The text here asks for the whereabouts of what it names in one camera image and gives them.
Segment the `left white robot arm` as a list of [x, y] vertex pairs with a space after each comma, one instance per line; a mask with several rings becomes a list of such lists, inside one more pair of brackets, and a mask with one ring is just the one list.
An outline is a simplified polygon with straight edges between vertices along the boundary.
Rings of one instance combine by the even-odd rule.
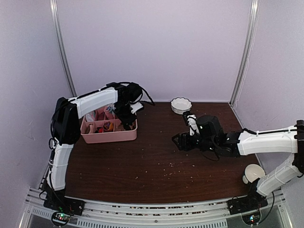
[[125, 130], [136, 121], [136, 113], [144, 108], [143, 95], [147, 91], [134, 82], [112, 82], [90, 93], [57, 100], [50, 121], [48, 175], [44, 182], [46, 201], [58, 211], [71, 209], [72, 203], [65, 197], [66, 171], [74, 145], [80, 138], [80, 119], [102, 107], [111, 107]]

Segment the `white scalloped ceramic bowl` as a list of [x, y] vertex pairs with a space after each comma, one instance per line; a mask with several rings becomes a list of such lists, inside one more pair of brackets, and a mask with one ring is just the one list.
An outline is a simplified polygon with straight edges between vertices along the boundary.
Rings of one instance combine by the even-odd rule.
[[177, 97], [171, 100], [171, 109], [176, 114], [183, 114], [192, 108], [192, 102], [184, 97]]

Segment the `left aluminium corner post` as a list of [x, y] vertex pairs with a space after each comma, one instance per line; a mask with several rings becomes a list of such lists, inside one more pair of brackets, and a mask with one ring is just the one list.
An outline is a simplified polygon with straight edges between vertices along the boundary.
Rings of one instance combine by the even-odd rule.
[[67, 54], [66, 54], [66, 50], [65, 50], [65, 46], [64, 46], [64, 40], [63, 40], [63, 36], [62, 36], [62, 31], [61, 31], [57, 1], [50, 0], [49, 3], [50, 3], [52, 20], [53, 20], [53, 24], [54, 24], [54, 28], [55, 28], [55, 33], [56, 33], [56, 37], [57, 37], [59, 55], [60, 55], [64, 73], [65, 73], [65, 77], [67, 80], [68, 88], [69, 88], [72, 96], [76, 96], [76, 89], [75, 89], [75, 85], [74, 85], [74, 82], [73, 82], [73, 79], [71, 76], [68, 59], [67, 59]]

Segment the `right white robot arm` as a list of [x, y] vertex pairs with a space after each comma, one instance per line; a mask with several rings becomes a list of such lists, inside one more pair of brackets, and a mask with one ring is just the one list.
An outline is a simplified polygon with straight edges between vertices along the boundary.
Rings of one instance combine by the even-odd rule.
[[252, 154], [287, 153], [287, 159], [273, 171], [251, 182], [249, 193], [244, 198], [246, 209], [254, 209], [274, 190], [285, 185], [295, 177], [304, 174], [304, 122], [268, 131], [224, 132], [218, 118], [212, 115], [196, 117], [190, 112], [183, 114], [189, 131], [172, 137], [180, 151], [198, 149], [213, 152], [216, 158], [239, 158]]

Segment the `rolled socks in box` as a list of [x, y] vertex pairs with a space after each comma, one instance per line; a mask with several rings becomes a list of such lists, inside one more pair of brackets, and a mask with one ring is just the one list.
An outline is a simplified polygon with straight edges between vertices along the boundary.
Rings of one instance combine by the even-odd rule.
[[96, 119], [96, 110], [91, 111], [87, 114], [85, 114], [85, 119], [87, 122], [93, 122]]

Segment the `white paper cup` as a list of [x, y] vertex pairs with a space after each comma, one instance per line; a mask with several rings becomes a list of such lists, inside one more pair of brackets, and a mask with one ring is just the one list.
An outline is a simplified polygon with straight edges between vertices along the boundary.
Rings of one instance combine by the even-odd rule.
[[243, 173], [242, 181], [245, 184], [253, 183], [256, 179], [262, 178], [266, 175], [264, 169], [257, 164], [248, 165]]

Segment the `aluminium corner post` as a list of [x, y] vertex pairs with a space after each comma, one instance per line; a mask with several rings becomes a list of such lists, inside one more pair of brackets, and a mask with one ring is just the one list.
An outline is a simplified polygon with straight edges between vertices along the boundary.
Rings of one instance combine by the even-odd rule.
[[56, 37], [57, 37], [59, 55], [60, 55], [64, 73], [65, 73], [65, 77], [67, 80], [68, 88], [69, 88], [72, 96], [76, 96], [76, 89], [75, 89], [75, 85], [74, 85], [74, 82], [73, 82], [73, 79], [71, 76], [68, 59], [67, 59], [67, 54], [66, 54], [66, 50], [65, 50], [65, 46], [64, 46], [64, 40], [63, 40], [63, 36], [62, 36], [62, 31], [61, 31], [57, 1], [50, 0], [49, 3], [50, 3], [52, 20], [53, 20], [53, 24], [54, 24], [54, 28], [55, 28], [55, 33], [56, 33]]
[[253, 46], [253, 40], [256, 32], [259, 2], [260, 2], [259, 0], [251, 1], [251, 8], [248, 19], [247, 34], [246, 34], [243, 54], [240, 61], [233, 93], [229, 102], [232, 107], [236, 107], [237, 105], [237, 100], [245, 80], [246, 70], [249, 63], [249, 55], [251, 48]]

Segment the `aluminium front rail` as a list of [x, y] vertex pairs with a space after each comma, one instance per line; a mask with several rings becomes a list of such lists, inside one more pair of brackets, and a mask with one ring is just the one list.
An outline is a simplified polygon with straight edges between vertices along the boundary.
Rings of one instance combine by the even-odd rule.
[[[41, 190], [30, 188], [18, 228], [56, 228], [51, 222], [53, 210], [43, 207]], [[281, 190], [275, 191], [272, 205], [246, 214], [232, 215], [229, 199], [173, 204], [126, 204], [85, 200], [83, 214], [73, 216], [63, 228], [293, 228]], [[262, 223], [248, 225], [249, 213], [261, 212]]]

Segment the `right aluminium corner post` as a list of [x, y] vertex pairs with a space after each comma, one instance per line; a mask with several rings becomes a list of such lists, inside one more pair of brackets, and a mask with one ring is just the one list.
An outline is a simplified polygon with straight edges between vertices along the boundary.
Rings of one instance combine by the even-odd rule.
[[259, 2], [260, 2], [259, 0], [251, 1], [251, 8], [248, 19], [247, 34], [246, 34], [243, 54], [240, 61], [233, 93], [229, 102], [232, 107], [236, 107], [237, 105], [237, 100], [245, 80], [246, 70], [249, 63], [249, 55], [251, 48], [253, 46], [253, 40], [256, 32]]

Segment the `pink divided storage box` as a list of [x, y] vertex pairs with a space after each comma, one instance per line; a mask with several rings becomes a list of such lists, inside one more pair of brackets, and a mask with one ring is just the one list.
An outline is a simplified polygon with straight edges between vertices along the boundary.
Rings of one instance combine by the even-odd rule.
[[[105, 107], [106, 106], [96, 109], [96, 119], [93, 122], [87, 122], [85, 117], [83, 117], [80, 131], [84, 141], [87, 144], [94, 144], [135, 140], [137, 138], [137, 121], [135, 120], [133, 123], [133, 130], [126, 131], [116, 115], [115, 118], [111, 120], [108, 120], [105, 117]], [[104, 122], [113, 122], [114, 131], [108, 133], [95, 133], [96, 128], [103, 126]]]

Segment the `orange purple rolled sock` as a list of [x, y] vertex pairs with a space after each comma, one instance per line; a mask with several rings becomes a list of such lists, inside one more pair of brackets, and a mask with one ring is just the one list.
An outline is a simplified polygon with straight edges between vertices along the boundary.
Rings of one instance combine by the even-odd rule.
[[108, 133], [113, 131], [114, 131], [114, 123], [104, 122], [103, 126], [99, 126], [96, 128], [95, 133]]

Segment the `pink white rolled sock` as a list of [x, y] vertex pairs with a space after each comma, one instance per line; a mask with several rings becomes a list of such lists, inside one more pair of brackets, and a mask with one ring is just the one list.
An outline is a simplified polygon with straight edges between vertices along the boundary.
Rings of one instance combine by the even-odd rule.
[[104, 108], [104, 114], [105, 114], [105, 117], [108, 119], [108, 120], [111, 120], [111, 119], [114, 119], [115, 118], [115, 113], [114, 113], [114, 108], [112, 105], [107, 105], [105, 108]]

